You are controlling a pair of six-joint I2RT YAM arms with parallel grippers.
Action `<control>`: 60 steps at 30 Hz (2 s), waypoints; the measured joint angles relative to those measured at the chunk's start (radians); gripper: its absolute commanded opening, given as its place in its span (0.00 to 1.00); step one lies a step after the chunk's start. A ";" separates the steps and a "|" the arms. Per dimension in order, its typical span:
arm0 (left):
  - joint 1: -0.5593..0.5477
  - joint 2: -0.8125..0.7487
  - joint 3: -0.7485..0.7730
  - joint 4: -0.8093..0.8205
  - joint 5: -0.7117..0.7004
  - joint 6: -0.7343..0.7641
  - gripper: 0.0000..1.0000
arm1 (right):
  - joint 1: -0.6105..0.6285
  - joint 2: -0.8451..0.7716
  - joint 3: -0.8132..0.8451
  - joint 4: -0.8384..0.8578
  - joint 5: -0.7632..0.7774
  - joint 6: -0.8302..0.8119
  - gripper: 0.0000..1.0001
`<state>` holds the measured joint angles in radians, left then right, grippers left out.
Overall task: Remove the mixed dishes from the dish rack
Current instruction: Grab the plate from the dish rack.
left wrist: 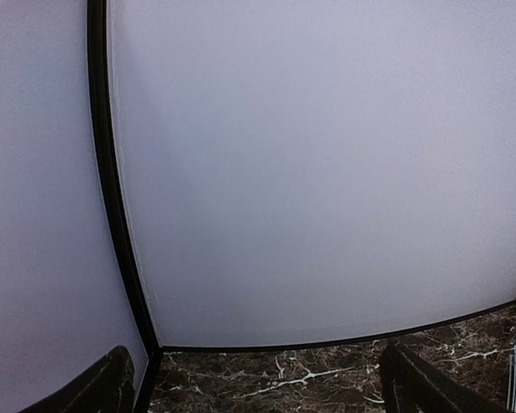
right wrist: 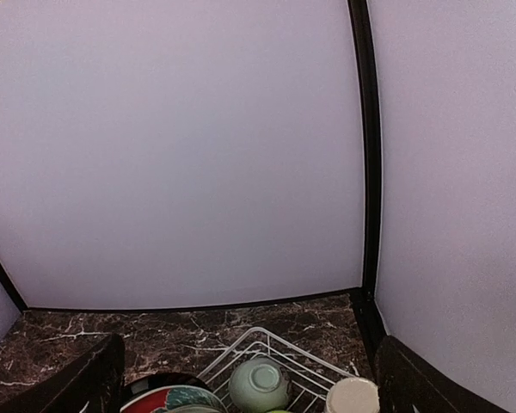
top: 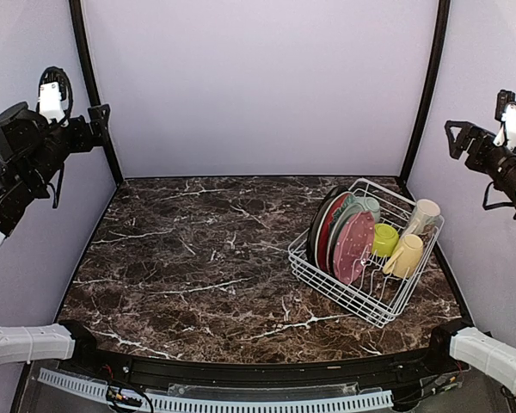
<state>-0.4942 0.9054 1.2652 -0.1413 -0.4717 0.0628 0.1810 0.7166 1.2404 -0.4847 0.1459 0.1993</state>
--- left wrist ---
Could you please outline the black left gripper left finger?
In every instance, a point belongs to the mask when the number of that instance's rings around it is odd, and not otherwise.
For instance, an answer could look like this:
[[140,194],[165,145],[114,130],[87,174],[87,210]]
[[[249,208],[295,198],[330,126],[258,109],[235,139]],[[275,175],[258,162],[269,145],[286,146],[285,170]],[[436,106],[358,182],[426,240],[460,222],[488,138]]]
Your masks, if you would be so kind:
[[116,346],[52,395],[21,412],[132,412],[134,365],[124,346]]

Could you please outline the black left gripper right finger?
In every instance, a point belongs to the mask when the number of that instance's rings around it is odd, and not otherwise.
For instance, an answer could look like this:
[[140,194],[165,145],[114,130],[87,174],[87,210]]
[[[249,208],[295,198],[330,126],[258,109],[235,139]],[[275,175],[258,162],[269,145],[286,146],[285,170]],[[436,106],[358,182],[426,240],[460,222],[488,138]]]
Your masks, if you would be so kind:
[[380,357],[387,412],[493,412],[495,403],[457,384],[399,342]]

